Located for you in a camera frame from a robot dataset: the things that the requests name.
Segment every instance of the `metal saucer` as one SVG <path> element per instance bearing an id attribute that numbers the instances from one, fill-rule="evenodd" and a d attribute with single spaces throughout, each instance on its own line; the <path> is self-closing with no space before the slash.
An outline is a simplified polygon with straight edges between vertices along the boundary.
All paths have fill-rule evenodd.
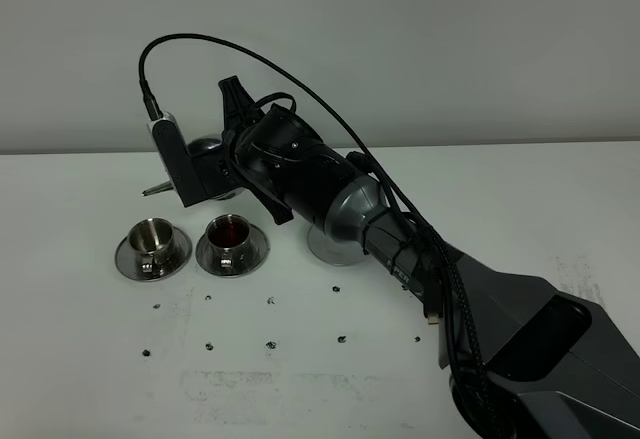
<path id="1" fill-rule="evenodd" d="M 219 277 L 240 277 L 255 271 L 267 259 L 271 247 L 266 234 L 257 226 L 253 224 L 250 224 L 250 226 L 249 244 L 252 248 L 252 253 L 247 255 L 246 261 L 230 268 L 221 267 L 205 233 L 200 237 L 196 245 L 196 261 L 198 261 L 198 265 L 209 274 Z"/>
<path id="2" fill-rule="evenodd" d="M 139 255 L 129 245 L 125 237 L 116 249 L 115 262 L 118 271 L 125 277 L 140 282 L 153 282 L 165 279 L 178 272 L 191 257 L 191 241 L 182 230 L 173 227 L 176 244 L 175 255 L 161 266 L 154 266 L 151 272 L 142 272 Z"/>

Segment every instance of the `metal cup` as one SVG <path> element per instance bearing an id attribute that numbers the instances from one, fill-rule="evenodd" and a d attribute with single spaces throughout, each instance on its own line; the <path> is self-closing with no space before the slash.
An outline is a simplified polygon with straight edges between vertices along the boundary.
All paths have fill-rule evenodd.
<path id="1" fill-rule="evenodd" d="M 207 226 L 205 237 L 213 261 L 222 269 L 242 269 L 253 258 L 251 224 L 244 217 L 235 214 L 216 217 Z"/>
<path id="2" fill-rule="evenodd" d="M 151 274 L 169 262 L 178 251 L 173 226 L 169 221 L 152 217 L 139 222 L 129 231 L 129 246 L 133 249 L 145 274 Z"/>

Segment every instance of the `robotic arm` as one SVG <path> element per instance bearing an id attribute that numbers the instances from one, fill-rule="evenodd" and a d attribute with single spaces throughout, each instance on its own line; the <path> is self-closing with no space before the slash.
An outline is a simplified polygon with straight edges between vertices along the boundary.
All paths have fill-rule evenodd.
<path id="1" fill-rule="evenodd" d="M 237 77 L 221 81 L 220 144 L 187 146 L 144 77 L 149 51 L 178 38 L 206 38 L 247 53 L 189 34 L 165 36 L 143 52 L 149 129 L 171 179 L 164 189 L 175 189 L 188 207 L 246 188 L 277 224 L 294 210 L 333 240 L 358 242 L 440 328 L 440 367 L 450 366 L 456 406 L 480 436 L 640 438 L 640 358 L 602 307 L 542 278 L 495 272 L 445 243 L 366 147 L 346 158 L 333 151 L 296 115 L 288 94 L 254 101 Z M 277 99 L 291 100 L 291 108 L 273 104 L 262 112 Z"/>

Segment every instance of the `table surface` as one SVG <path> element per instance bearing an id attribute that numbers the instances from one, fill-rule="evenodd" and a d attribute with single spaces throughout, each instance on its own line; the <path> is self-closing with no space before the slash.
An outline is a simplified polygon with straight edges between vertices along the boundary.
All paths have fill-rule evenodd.
<path id="1" fill-rule="evenodd" d="M 640 143 L 375 154 L 456 247 L 601 303 L 640 349 Z M 418 300 L 372 260 L 318 261 L 301 219 L 275 226 L 247 192 L 188 209 L 143 198 L 166 179 L 154 153 L 3 156 L 0 178 L 3 438 L 477 437 Z M 137 221 L 166 218 L 195 244 L 222 213 L 269 236 L 256 272 L 216 278 L 192 257 L 160 282 L 118 274 Z"/>

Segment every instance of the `stainless steel cup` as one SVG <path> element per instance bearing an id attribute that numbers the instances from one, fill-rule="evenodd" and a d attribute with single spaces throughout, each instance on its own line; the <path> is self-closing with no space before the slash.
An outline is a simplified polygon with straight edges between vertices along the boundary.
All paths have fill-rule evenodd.
<path id="1" fill-rule="evenodd" d="M 244 217 L 216 217 L 196 246 L 196 260 L 209 274 L 236 277 L 255 270 L 269 253 L 264 232 Z"/>
<path id="2" fill-rule="evenodd" d="M 223 269 L 238 269 L 238 266 L 251 262 L 254 251 L 250 235 L 249 221 L 235 214 L 216 217 L 205 232 L 212 259 Z"/>
<path id="3" fill-rule="evenodd" d="M 131 228 L 127 241 L 143 273 L 153 273 L 154 267 L 169 262 L 179 252 L 174 235 L 171 223 L 157 217 L 145 219 Z"/>

